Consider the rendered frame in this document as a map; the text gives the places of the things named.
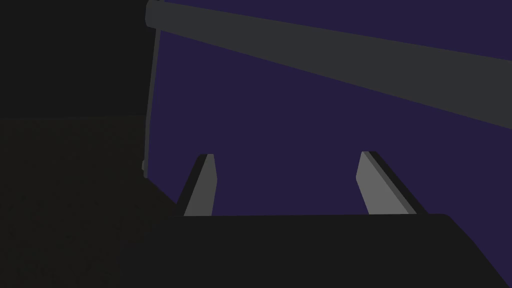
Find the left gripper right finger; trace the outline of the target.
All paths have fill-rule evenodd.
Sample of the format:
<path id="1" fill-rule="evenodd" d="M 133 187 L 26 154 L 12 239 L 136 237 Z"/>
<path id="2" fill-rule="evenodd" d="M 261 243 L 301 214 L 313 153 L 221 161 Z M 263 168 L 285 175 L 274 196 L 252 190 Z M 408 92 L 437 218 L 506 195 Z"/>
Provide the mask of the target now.
<path id="1" fill-rule="evenodd" d="M 377 151 L 361 152 L 355 178 L 370 215 L 428 213 Z"/>

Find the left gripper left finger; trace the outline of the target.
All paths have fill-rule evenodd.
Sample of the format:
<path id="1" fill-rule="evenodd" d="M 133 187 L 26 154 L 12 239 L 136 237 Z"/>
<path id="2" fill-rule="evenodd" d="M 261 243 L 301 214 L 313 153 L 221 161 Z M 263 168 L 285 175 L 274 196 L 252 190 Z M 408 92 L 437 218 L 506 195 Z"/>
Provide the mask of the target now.
<path id="1" fill-rule="evenodd" d="M 200 154 L 181 191 L 176 217 L 210 217 L 217 189 L 217 170 L 214 154 Z"/>

